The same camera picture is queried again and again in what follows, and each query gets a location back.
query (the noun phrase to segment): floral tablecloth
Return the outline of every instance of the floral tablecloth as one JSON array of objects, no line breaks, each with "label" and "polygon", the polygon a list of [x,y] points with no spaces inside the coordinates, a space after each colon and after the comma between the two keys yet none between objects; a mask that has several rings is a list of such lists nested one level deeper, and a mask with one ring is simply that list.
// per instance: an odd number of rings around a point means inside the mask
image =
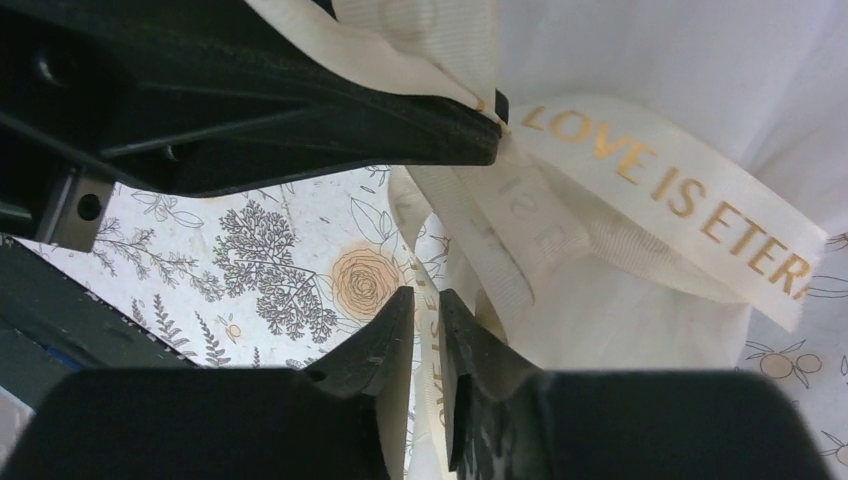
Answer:
[{"label": "floral tablecloth", "polygon": [[[411,280],[387,176],[368,167],[215,199],[119,185],[92,253],[25,243],[197,364],[299,368]],[[435,219],[419,248],[439,285],[450,239]],[[737,368],[774,379],[848,478],[848,236],[829,250],[802,326],[787,334],[755,314]]]}]

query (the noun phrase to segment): white bag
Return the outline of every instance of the white bag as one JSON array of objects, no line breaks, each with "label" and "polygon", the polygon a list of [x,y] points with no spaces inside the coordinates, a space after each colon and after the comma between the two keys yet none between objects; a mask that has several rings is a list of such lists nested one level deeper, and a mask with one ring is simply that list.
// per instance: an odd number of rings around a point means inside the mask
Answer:
[{"label": "white bag", "polygon": [[[506,93],[495,165],[398,169],[390,195],[413,252],[435,210],[465,253],[448,283],[469,306],[485,290],[542,367],[730,367],[751,305],[791,329],[828,234],[848,230],[844,2],[336,0],[335,22],[247,1],[360,85],[493,122]],[[448,478],[437,292],[416,273],[409,476]]]}]

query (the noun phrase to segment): orange flower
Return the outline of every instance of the orange flower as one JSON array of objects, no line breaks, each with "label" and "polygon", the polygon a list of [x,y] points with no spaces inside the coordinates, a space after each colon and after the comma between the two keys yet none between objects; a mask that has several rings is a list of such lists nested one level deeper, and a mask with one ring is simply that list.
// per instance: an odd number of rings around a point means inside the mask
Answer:
[{"label": "orange flower", "polygon": [[371,321],[401,281],[391,260],[367,248],[353,250],[333,265],[333,300],[350,318]]}]

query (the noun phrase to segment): gold letter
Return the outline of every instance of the gold letter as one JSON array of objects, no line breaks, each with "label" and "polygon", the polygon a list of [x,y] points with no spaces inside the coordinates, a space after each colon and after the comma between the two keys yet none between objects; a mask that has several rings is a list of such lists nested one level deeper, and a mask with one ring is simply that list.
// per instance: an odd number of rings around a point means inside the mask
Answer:
[{"label": "gold letter", "polygon": [[632,141],[630,137],[621,137],[615,141],[612,145],[607,144],[607,131],[609,130],[609,125],[607,122],[601,122],[600,126],[598,126],[598,136],[595,137],[595,157],[596,158],[604,158],[610,153],[615,152],[616,150],[621,149],[623,146],[627,145]]},{"label": "gold letter", "polygon": [[645,166],[645,164],[642,163],[641,160],[639,160],[640,152],[648,152],[655,157],[657,156],[657,152],[651,150],[650,148],[646,147],[645,145],[642,145],[639,142],[636,142],[633,144],[632,147],[630,147],[630,151],[627,152],[627,155],[625,155],[624,158],[621,159],[621,162],[618,164],[618,168],[615,169],[615,173],[621,175],[622,177],[624,177],[625,180],[632,183],[633,185],[639,184],[636,183],[636,180],[633,180],[632,178],[627,176],[627,171],[633,165],[639,165],[640,167]]},{"label": "gold letter", "polygon": [[680,194],[683,195],[683,203],[686,204],[686,207],[683,210],[678,210],[677,207],[674,206],[673,201],[668,201],[668,208],[670,208],[671,211],[680,218],[686,218],[695,213],[695,201],[692,199],[692,192],[689,191],[689,187],[692,185],[698,187],[698,192],[700,192],[701,198],[707,196],[707,189],[704,188],[704,185],[701,182],[691,178],[687,178],[680,182]]},{"label": "gold letter", "polygon": [[745,235],[742,235],[742,238],[739,239],[739,242],[737,242],[736,246],[733,247],[733,249],[730,251],[730,254],[733,256],[737,256],[742,252],[742,250],[745,250],[745,247],[747,247],[748,244],[751,243],[751,240],[754,238],[754,235],[756,235],[758,232],[766,233],[766,231],[763,230],[763,228],[757,225],[756,223],[752,222],[746,217],[742,218],[744,218],[745,221],[748,222],[748,230],[745,231]]},{"label": "gold letter", "polygon": [[807,290],[809,290],[809,289],[810,289],[810,284],[808,283],[808,284],[804,285],[804,288],[802,288],[801,290],[798,290],[798,293],[796,293],[795,296],[792,297],[792,300],[795,300],[795,301],[801,300],[801,298],[804,295],[807,294]]},{"label": "gold letter", "polygon": [[545,111],[545,107],[534,108],[533,111],[530,112],[529,115],[524,117],[524,120],[521,121],[521,124],[524,125],[525,127],[535,128],[536,130],[541,130],[541,131],[544,132],[545,131],[544,128],[533,123],[533,121],[536,120],[536,117],[538,117],[544,111]]},{"label": "gold letter", "polygon": [[[796,263],[800,263],[801,268],[799,268],[797,272],[790,272],[789,268],[791,268],[792,265],[795,265]],[[774,272],[774,275],[769,277],[769,282],[777,283],[777,281],[780,280],[780,277],[786,275],[786,280],[783,281],[783,292],[787,295],[792,295],[792,279],[797,277],[804,277],[808,273],[810,273],[810,264],[807,263],[807,261],[803,258],[793,253],[785,262],[783,262],[783,265],[781,265],[780,268],[778,268],[777,271]]]},{"label": "gold letter", "polygon": [[762,260],[763,258],[768,258],[769,260],[774,260],[774,257],[771,256],[771,253],[769,253],[769,250],[771,250],[771,247],[774,247],[775,245],[786,250],[786,245],[780,243],[780,240],[778,240],[774,237],[769,237],[769,239],[766,240],[766,243],[764,243],[763,246],[760,247],[760,251],[757,252],[756,255],[754,255],[754,258],[752,258],[750,262],[748,262],[748,266],[751,267],[751,270],[759,273],[760,275],[763,274],[763,271],[760,270],[760,268],[757,266],[757,264],[760,263],[760,260]]},{"label": "gold letter", "polygon": [[668,190],[668,187],[671,186],[671,182],[677,178],[677,174],[680,173],[680,170],[677,167],[671,167],[668,169],[668,172],[665,173],[665,177],[663,177],[663,181],[660,182],[660,186],[654,190],[654,193],[651,194],[651,198],[659,201],[663,195],[665,195],[665,191]]},{"label": "gold letter", "polygon": [[739,210],[736,210],[736,208],[735,208],[733,205],[731,205],[731,204],[729,204],[729,203],[727,203],[727,202],[725,202],[725,201],[722,201],[722,202],[721,202],[721,204],[718,206],[718,208],[716,208],[716,211],[715,211],[715,212],[713,212],[713,215],[710,217],[710,219],[709,219],[709,220],[707,220],[707,223],[705,223],[705,224],[704,224],[704,226],[701,228],[701,231],[702,231],[702,232],[704,232],[704,234],[705,234],[706,236],[708,236],[708,237],[712,238],[713,240],[715,240],[715,242],[716,242],[716,243],[719,243],[719,244],[721,243],[721,240],[719,240],[718,238],[716,238],[716,237],[715,237],[715,236],[714,236],[714,235],[710,232],[710,229],[711,229],[711,228],[713,227],[713,225],[715,225],[716,223],[720,223],[720,224],[724,225],[725,227],[729,227],[729,226],[730,226],[730,224],[728,224],[727,222],[725,222],[725,221],[724,221],[724,220],[722,220],[722,218],[721,218],[721,214],[722,214],[722,213],[724,213],[724,212],[726,212],[726,211],[728,211],[728,210],[730,210],[731,212],[735,213],[736,215],[742,215],[742,214],[739,212]]},{"label": "gold letter", "polygon": [[[565,123],[566,120],[568,120],[568,117],[572,115],[580,117],[580,121],[582,123],[580,124],[580,130],[577,132],[577,135],[568,136],[562,133],[562,130],[560,130],[560,128],[562,127],[562,124]],[[589,130],[591,128],[592,120],[586,115],[580,112],[575,112],[574,110],[562,112],[551,119],[551,131],[554,132],[554,135],[560,140],[565,140],[566,142],[570,143],[578,143],[582,142],[583,140],[586,140],[586,137],[589,136]]]}]

